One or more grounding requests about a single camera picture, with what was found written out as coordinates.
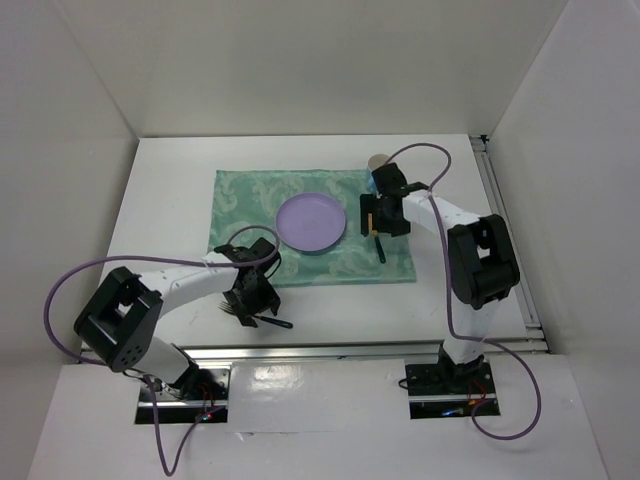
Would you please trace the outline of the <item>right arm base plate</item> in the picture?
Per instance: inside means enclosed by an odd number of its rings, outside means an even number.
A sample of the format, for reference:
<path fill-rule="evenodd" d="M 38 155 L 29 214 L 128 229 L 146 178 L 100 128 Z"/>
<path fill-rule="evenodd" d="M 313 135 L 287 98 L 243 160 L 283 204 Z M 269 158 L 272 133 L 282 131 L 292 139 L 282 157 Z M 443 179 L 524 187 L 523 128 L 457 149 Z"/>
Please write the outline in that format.
<path fill-rule="evenodd" d="M 488 362 L 470 377 L 449 383 L 438 377 L 432 364 L 407 364 L 405 374 L 397 384 L 408 394 L 412 420 L 470 417 L 475 407 L 478 417 L 500 415 Z"/>

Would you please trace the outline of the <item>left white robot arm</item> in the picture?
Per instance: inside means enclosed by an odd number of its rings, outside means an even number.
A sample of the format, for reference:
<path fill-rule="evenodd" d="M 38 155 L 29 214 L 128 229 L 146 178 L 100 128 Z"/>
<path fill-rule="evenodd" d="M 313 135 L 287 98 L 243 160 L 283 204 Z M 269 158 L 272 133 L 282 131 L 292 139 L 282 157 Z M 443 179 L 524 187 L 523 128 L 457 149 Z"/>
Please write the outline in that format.
<path fill-rule="evenodd" d="M 176 399 L 197 399 L 215 389 L 211 374 L 180 347 L 155 335 L 168 313 L 214 293 L 241 326 L 256 328 L 262 314 L 278 313 L 281 300 L 268 274 L 281 262 L 278 248 L 261 237 L 250 247 L 221 245 L 203 266 L 144 274 L 112 270 L 74 323 L 75 333 L 115 373 L 130 370 L 161 382 Z"/>

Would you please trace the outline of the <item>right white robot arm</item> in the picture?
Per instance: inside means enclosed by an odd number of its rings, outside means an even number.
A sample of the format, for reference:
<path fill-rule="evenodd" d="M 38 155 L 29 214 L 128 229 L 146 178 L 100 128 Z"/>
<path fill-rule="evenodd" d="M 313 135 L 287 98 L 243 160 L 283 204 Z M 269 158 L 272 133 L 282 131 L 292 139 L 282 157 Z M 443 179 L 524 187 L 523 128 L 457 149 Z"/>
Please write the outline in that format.
<path fill-rule="evenodd" d="M 448 392 L 460 391 L 484 361 L 482 341 L 498 304 L 520 282 L 520 271 L 504 219 L 479 216 L 433 196 L 421 182 L 409 183 L 386 155 L 370 158 L 371 186 L 360 196 L 361 234 L 404 236 L 421 226 L 445 240 L 447 335 L 439 347 L 433 378 Z"/>

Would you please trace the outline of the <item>gold knife green handle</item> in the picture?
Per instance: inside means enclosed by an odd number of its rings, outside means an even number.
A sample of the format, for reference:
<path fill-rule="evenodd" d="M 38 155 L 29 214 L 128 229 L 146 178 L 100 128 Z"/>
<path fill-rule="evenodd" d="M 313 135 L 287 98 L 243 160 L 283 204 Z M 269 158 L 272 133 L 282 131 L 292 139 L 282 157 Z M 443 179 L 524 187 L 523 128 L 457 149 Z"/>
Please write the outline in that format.
<path fill-rule="evenodd" d="M 373 214 L 372 213 L 368 213 L 367 214 L 367 224 L 368 224 L 368 233 L 374 240 L 374 244 L 375 244 L 376 252 L 377 252 L 377 255 L 378 255 L 378 259 L 379 259 L 381 264 L 385 264 L 386 263 L 386 255 L 385 255 L 381 240 L 379 238 L 378 231 L 374 228 Z"/>

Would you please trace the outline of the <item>lilac plastic plate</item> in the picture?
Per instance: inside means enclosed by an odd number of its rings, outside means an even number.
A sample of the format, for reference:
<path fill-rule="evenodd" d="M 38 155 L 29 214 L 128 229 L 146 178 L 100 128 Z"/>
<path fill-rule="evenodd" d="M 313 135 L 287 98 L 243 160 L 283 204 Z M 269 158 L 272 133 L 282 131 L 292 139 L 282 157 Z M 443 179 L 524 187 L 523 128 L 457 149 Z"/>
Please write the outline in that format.
<path fill-rule="evenodd" d="M 332 248 L 346 229 L 343 207 L 332 197 L 305 192 L 287 199 L 275 215 L 276 231 L 288 247 L 317 253 Z"/>

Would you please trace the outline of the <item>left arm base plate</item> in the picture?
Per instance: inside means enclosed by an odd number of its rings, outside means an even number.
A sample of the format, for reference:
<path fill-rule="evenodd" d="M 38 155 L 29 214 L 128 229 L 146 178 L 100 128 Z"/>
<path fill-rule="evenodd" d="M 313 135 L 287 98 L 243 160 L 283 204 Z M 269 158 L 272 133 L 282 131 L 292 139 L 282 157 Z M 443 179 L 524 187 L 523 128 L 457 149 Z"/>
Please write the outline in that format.
<path fill-rule="evenodd" d="M 134 423 L 154 423 L 152 394 L 155 394 L 160 425 L 192 424 L 199 416 L 203 423 L 226 423 L 231 367 L 214 363 L 205 368 L 205 378 L 192 386 L 187 393 L 170 387 L 165 382 L 151 378 L 153 389 L 142 383 L 139 390 Z"/>

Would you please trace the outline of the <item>gold fork green handle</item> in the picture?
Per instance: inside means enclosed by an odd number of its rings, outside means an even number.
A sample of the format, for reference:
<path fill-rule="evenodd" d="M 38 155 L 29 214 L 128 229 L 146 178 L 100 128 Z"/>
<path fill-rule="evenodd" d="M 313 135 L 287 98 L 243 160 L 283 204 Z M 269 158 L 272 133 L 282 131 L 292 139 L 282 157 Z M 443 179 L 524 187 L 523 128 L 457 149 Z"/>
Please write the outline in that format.
<path fill-rule="evenodd" d="M 239 297 L 226 295 L 225 300 L 220 303 L 219 309 L 236 317 L 243 327 L 257 328 L 258 323 L 263 322 L 288 330 L 294 328 L 291 322 L 264 315 L 254 304 L 243 302 Z"/>

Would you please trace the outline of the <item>light blue mug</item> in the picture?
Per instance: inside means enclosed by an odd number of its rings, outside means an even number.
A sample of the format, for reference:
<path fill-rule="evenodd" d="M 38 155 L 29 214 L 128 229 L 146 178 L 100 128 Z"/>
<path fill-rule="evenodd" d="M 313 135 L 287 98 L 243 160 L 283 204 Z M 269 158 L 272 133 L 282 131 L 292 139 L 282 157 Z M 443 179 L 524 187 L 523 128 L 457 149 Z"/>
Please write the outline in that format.
<path fill-rule="evenodd" d="M 381 195 L 388 190 L 390 170 L 386 154 L 375 154 L 367 162 L 366 190 L 368 193 Z"/>

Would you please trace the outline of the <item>teal patterned cloth napkin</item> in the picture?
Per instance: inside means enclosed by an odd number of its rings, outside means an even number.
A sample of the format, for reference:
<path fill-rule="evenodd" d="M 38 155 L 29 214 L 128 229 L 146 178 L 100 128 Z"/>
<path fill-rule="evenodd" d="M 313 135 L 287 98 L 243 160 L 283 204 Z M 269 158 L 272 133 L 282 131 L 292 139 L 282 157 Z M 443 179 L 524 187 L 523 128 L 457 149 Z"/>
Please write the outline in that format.
<path fill-rule="evenodd" d="M 414 283 L 416 272 L 406 236 L 381 236 L 386 262 L 372 240 L 360 233 L 359 197 L 366 191 L 365 170 L 218 170 L 215 176 L 208 249 L 224 244 L 248 225 L 275 227 L 275 216 L 289 198 L 318 192 L 336 200 L 346 214 L 340 241 L 321 253 L 302 253 L 283 244 L 282 264 L 272 277 L 276 287 Z"/>

